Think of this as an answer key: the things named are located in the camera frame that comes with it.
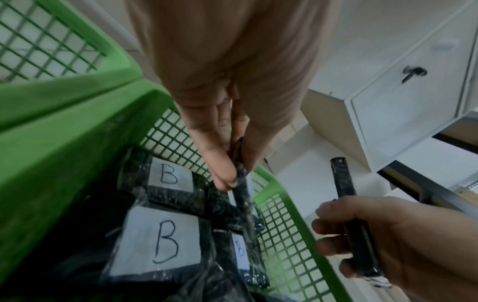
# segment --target cabinet door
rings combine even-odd
[[[351,100],[374,170],[457,115],[477,16],[476,2]],[[428,74],[403,84],[408,66]]]

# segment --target lock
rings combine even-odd
[[[403,70],[403,74],[407,75],[408,76],[403,79],[402,81],[402,84],[405,84],[406,82],[408,82],[411,78],[413,78],[413,76],[419,76],[419,77],[424,77],[428,74],[428,71],[425,69],[425,68],[422,68],[422,67],[412,67],[412,66],[407,66],[404,70]]]

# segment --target hand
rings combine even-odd
[[[345,197],[316,211],[313,230],[338,234],[317,241],[319,254],[350,253],[343,222],[368,221],[385,275],[426,301],[474,301],[478,297],[478,222],[464,214],[397,198]],[[357,277],[353,260],[340,272]]]
[[[125,0],[143,51],[219,190],[237,181],[229,155],[239,138],[252,171],[292,121],[342,1]]]

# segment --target drawer front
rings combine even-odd
[[[477,16],[478,2],[352,99],[374,166],[386,165],[456,116],[477,35]],[[428,74],[403,84],[408,66],[422,67]]]

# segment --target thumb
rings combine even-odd
[[[316,210],[324,221],[346,222],[355,218],[382,223],[403,221],[409,208],[415,204],[398,198],[368,198],[346,196],[336,201],[325,202]]]

